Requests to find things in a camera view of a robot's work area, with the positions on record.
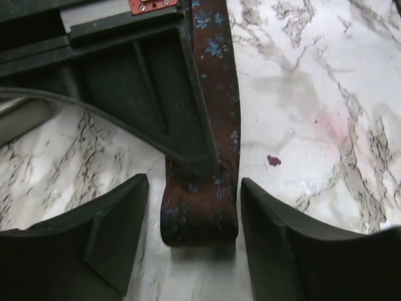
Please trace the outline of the dark brown blue floral tie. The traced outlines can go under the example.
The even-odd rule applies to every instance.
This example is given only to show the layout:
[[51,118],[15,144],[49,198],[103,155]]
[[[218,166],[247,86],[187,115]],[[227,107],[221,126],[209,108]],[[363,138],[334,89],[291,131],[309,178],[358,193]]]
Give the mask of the dark brown blue floral tie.
[[225,1],[183,1],[195,65],[213,136],[203,176],[166,159],[160,234],[170,247],[233,244],[238,236],[237,184],[241,108]]

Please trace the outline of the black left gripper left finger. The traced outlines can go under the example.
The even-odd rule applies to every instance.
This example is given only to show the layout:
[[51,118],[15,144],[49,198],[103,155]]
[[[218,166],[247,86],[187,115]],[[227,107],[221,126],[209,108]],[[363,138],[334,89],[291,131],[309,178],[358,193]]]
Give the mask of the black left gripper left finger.
[[1,233],[2,300],[122,300],[148,196],[137,174],[25,230]]

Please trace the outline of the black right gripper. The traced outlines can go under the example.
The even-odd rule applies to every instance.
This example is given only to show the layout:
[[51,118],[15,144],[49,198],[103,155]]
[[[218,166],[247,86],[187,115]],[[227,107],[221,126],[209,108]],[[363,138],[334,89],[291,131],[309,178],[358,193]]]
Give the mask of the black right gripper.
[[185,17],[178,1],[1,1],[1,95],[81,106],[207,174]]

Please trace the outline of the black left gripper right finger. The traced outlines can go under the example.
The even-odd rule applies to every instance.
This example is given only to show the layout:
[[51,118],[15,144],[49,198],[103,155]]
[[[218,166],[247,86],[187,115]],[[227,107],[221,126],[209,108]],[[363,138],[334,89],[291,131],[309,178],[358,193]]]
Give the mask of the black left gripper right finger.
[[371,235],[323,223],[241,184],[241,213],[256,300],[399,300],[400,228]]

